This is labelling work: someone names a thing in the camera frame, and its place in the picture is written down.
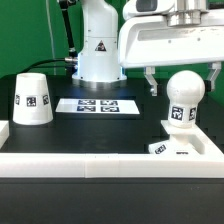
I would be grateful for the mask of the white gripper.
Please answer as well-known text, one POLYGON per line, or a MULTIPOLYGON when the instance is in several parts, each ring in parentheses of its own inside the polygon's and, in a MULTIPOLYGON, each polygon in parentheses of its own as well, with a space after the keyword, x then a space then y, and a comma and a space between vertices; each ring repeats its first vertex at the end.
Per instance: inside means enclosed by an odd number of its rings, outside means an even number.
POLYGON ((212 62, 205 86, 213 92, 224 61, 224 14, 204 14, 199 25, 178 27, 169 27, 165 16, 131 18, 120 30, 118 59, 124 68, 146 67, 153 96, 154 67, 212 62))

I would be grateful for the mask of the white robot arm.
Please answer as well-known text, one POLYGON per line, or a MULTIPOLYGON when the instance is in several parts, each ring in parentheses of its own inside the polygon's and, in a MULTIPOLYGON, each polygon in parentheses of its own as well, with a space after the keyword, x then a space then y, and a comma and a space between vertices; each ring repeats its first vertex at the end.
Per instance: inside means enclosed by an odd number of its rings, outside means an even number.
POLYGON ((123 26, 105 0, 58 0, 73 82, 93 88, 122 83, 124 68, 142 68, 154 96, 160 66, 207 63, 208 92, 224 63, 224 2, 128 0, 123 26))

